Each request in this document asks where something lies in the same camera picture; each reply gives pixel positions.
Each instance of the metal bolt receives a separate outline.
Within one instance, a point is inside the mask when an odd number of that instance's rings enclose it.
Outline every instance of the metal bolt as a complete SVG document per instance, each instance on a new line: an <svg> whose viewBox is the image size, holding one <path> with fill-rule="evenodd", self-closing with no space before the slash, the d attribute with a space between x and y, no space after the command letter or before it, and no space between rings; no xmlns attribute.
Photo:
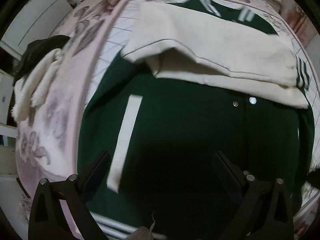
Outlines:
<svg viewBox="0 0 320 240"><path fill-rule="evenodd" d="M76 180L77 178L78 178L78 175L72 174L72 175L69 176L68 180L74 181L74 180Z"/></svg>
<svg viewBox="0 0 320 240"><path fill-rule="evenodd" d="M282 185L283 184L283 179L277 179L278 184Z"/></svg>
<svg viewBox="0 0 320 240"><path fill-rule="evenodd" d="M247 175L247 180L248 181L254 181L255 177L252 174Z"/></svg>
<svg viewBox="0 0 320 240"><path fill-rule="evenodd" d="M48 181L48 179L43 178L43 179L40 180L40 184L41 184L41 185L44 185L44 184L47 183L47 181Z"/></svg>

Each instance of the bedsheet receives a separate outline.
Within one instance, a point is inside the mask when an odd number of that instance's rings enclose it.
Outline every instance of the bedsheet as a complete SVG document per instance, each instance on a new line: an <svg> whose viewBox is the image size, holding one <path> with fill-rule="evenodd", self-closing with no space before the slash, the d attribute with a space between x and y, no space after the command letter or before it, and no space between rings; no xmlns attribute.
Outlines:
<svg viewBox="0 0 320 240"><path fill-rule="evenodd" d="M41 178L57 181L77 172L77 139L83 110L113 57L127 43L142 1L173 3L186 0L86 0L67 15L56 29L54 34L71 37L64 48L65 60L45 104L33 111L25 122L20 123L16 140L18 174L31 196ZM319 80L300 41L264 0L214 1L231 8L248 6L266 19L278 35L289 36L296 55L306 62L311 77L306 94L315 118L315 143L311 163L311 169L314 169L320 165ZM308 184L304 186L303 207L295 221L300 221L306 209L309 210L318 197L317 190Z"/></svg>

